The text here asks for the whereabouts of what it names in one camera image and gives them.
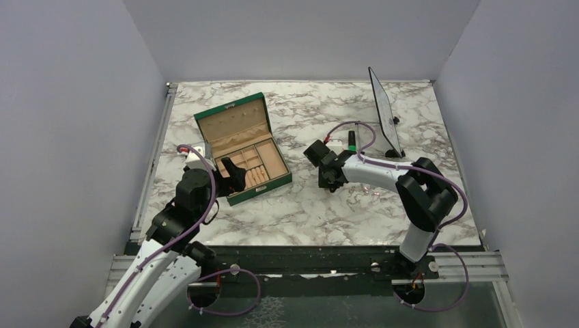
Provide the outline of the green jewelry box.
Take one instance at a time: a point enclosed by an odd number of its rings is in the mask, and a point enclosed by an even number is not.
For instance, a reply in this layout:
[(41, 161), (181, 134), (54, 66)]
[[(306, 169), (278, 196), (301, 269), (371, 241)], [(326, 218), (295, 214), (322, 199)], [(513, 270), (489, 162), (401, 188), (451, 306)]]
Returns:
[(246, 170), (246, 189), (227, 196), (229, 205), (246, 202), (292, 182), (292, 172), (272, 133), (263, 93), (196, 113), (194, 119), (224, 177), (229, 175), (221, 163), (224, 156)]

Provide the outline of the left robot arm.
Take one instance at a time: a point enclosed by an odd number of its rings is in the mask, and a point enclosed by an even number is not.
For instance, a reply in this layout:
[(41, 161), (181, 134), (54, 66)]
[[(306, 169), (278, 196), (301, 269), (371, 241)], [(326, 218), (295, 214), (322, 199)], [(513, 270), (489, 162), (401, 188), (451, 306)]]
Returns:
[(137, 255), (106, 299), (71, 327), (150, 327), (153, 320), (186, 286), (214, 274), (214, 252), (194, 237), (208, 223), (219, 197), (243, 191), (246, 170), (228, 157), (227, 172), (205, 159), (186, 165), (174, 198), (155, 216)]

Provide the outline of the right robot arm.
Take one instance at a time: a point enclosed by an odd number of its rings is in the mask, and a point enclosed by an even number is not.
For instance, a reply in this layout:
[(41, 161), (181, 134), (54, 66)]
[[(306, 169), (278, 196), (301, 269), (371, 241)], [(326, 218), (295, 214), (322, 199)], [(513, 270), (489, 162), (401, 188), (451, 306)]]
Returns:
[(424, 157), (397, 163), (373, 159), (351, 150), (339, 154), (323, 141), (314, 141), (303, 154), (318, 170), (318, 186), (334, 193), (347, 183), (371, 185), (398, 194), (410, 225), (395, 251), (395, 272), (410, 278), (421, 270), (442, 220), (458, 194), (434, 163)]

